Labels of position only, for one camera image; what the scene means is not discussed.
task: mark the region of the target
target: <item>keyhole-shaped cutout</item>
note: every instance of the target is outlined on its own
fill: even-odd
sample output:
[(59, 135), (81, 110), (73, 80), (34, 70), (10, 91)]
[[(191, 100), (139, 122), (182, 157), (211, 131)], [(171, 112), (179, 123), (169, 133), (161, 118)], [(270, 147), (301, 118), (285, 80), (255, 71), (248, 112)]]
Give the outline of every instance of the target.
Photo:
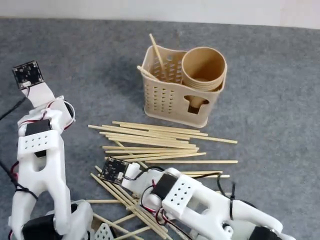
[(184, 96), (184, 99), (189, 101), (188, 113), (192, 113), (192, 114), (198, 114), (199, 109), (201, 108), (202, 105), (209, 104), (209, 101), (207, 99), (200, 96), (187, 95), (187, 96)]

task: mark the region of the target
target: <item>circuit board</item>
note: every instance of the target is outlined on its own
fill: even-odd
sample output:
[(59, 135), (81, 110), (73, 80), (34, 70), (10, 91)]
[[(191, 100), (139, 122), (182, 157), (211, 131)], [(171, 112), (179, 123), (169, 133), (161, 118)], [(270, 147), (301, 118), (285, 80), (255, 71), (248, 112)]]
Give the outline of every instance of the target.
[(109, 156), (103, 166), (100, 178), (108, 182), (121, 185), (128, 165), (129, 163), (126, 161)]
[(44, 82), (40, 68), (36, 61), (30, 61), (25, 64), (12, 68), (13, 75), (20, 90), (30, 88), (34, 85)]

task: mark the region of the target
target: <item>white robotic arm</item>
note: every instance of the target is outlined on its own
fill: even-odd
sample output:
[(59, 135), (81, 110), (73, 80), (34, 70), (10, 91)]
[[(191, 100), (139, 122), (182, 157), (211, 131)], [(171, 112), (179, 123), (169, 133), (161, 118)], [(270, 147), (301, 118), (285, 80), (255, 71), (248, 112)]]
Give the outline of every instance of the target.
[[(54, 97), (35, 61), (15, 67), (13, 72), (34, 109), (18, 122), (17, 183), (29, 192), (18, 187), (13, 196), (9, 218), (12, 235), (17, 240), (93, 240), (90, 204), (71, 203), (66, 185), (61, 133), (75, 121), (75, 110), (63, 96)], [(50, 193), (54, 211), (30, 220), (38, 196), (44, 191)]]
[[(109, 166), (106, 164), (101, 175), (107, 181), (112, 180), (107, 176), (108, 172), (112, 172), (112, 165), (113, 163)], [(253, 230), (256, 226), (261, 226), (279, 240), (295, 240), (282, 233), (283, 225), (277, 219), (240, 200), (233, 200), (231, 220), (229, 198), (175, 168), (141, 171), (139, 164), (132, 163), (118, 176), (119, 179), (123, 178), (120, 183), (124, 188), (141, 197), (140, 202), (145, 209), (151, 212), (163, 210), (169, 219), (177, 219), (190, 227), (194, 239), (253, 240), (258, 239), (253, 238)], [(201, 212), (197, 211), (199, 205), (205, 206)], [(237, 228), (238, 223), (250, 226), (250, 231), (243, 234), (244, 228)]]

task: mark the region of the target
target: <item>wooden chopstick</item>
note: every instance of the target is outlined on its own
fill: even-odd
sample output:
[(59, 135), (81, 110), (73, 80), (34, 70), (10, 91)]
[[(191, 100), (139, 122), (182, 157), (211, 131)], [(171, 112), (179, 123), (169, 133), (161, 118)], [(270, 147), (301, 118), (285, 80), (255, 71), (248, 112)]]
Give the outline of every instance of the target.
[(109, 137), (111, 141), (119, 141), (123, 143), (132, 143), (132, 144), (141, 144), (141, 145), (150, 145), (150, 146), (162, 146), (169, 148), (177, 148), (177, 149), (194, 149), (196, 145), (194, 144), (171, 144), (171, 143), (162, 143), (162, 142), (150, 142), (150, 141), (142, 141), (138, 139), (128, 139), (128, 138), (119, 138), (119, 137)]
[(168, 156), (151, 156), (151, 157), (141, 157), (141, 158), (135, 158), (135, 159), (126, 159), (126, 162), (132, 163), (136, 161), (156, 161), (160, 159), (186, 158), (186, 157), (201, 156), (206, 154), (207, 154), (206, 152), (196, 152), (196, 153), (176, 154), (176, 155), (168, 155)]
[(159, 126), (159, 125), (150, 125), (150, 124), (142, 124), (142, 123), (134, 123), (134, 122), (125, 122), (125, 121), (112, 121), (113, 124), (121, 125), (121, 124), (127, 124), (127, 125), (133, 125), (133, 126), (141, 126), (141, 127), (150, 127), (155, 128), (158, 130), (166, 129), (171, 130), (172, 132), (177, 131), (183, 131), (183, 132), (192, 132), (192, 133), (200, 133), (199, 130), (195, 129), (188, 129), (188, 128), (179, 128), (179, 127), (171, 127), (171, 126)]
[(120, 155), (120, 156), (112, 156), (115, 159), (138, 159), (140, 158), (150, 158), (150, 157), (160, 157), (160, 156), (176, 156), (176, 155), (186, 155), (186, 154), (194, 154), (196, 153), (191, 149), (191, 151), (186, 149), (183, 152), (159, 152), (159, 153), (146, 153), (146, 154), (136, 154), (136, 155)]
[(158, 78), (156, 78), (155, 76), (153, 76), (150, 72), (148, 72), (147, 70), (145, 70), (144, 68), (142, 68), (141, 66), (136, 66), (136, 68), (143, 74), (147, 75), (149, 78), (152, 78), (154, 80), (158, 80)]
[(155, 154), (155, 153), (196, 153), (197, 149), (166, 149), (166, 150), (107, 150), (106, 154)]
[(154, 37), (152, 36), (151, 33), (149, 34), (149, 37), (150, 37), (150, 40), (152, 42), (152, 46), (153, 46), (153, 50), (155, 52), (155, 55), (159, 59), (160, 67), (161, 67), (162, 73), (164, 74), (165, 81), (168, 82), (168, 76), (167, 76), (166, 68), (165, 68), (165, 65), (164, 65), (164, 61), (162, 60), (162, 57), (160, 55), (160, 52), (159, 52), (158, 46), (156, 44), (156, 41), (155, 41), (155, 39), (154, 39)]
[(147, 164), (237, 164), (237, 160), (146, 160)]
[[(123, 232), (125, 234), (129, 234), (130, 233), (128, 230), (124, 229), (123, 227), (118, 226), (117, 224), (114, 224), (112, 221), (109, 221), (109, 220), (105, 219), (104, 217), (102, 217), (102, 216), (100, 216), (100, 215), (98, 215), (96, 213), (93, 213), (93, 217), (96, 218), (96, 219), (99, 219), (101, 222), (106, 223), (110, 227), (113, 227), (113, 228), (115, 228), (115, 229), (117, 229), (117, 230), (119, 230), (119, 231), (121, 231), (121, 232)], [(136, 240), (144, 240), (142, 237), (139, 237), (139, 236), (133, 236), (133, 238), (136, 239)]]
[[(161, 131), (158, 130), (149, 130), (150, 133), (161, 133)], [(173, 138), (179, 138), (178, 135), (175, 135), (174, 133), (169, 133), (169, 137)], [(190, 135), (186, 134), (185, 136), (192, 138), (192, 139), (202, 139), (202, 140), (209, 140), (209, 141), (215, 141), (215, 142), (221, 142), (221, 143), (228, 143), (228, 144), (237, 144), (237, 140), (229, 140), (229, 139), (224, 139), (224, 138), (217, 138), (217, 137), (211, 137), (211, 136), (198, 136), (198, 135)]]

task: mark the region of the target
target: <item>beige cup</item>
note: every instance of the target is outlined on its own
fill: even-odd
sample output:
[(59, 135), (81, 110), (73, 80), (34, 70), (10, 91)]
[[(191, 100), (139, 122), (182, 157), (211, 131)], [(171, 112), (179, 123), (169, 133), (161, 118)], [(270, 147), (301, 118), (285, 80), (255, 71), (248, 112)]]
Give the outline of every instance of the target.
[[(219, 89), (227, 73), (224, 56), (217, 50), (201, 46), (188, 51), (182, 59), (183, 84), (204, 92)], [(204, 99), (193, 97), (190, 105), (199, 108)]]

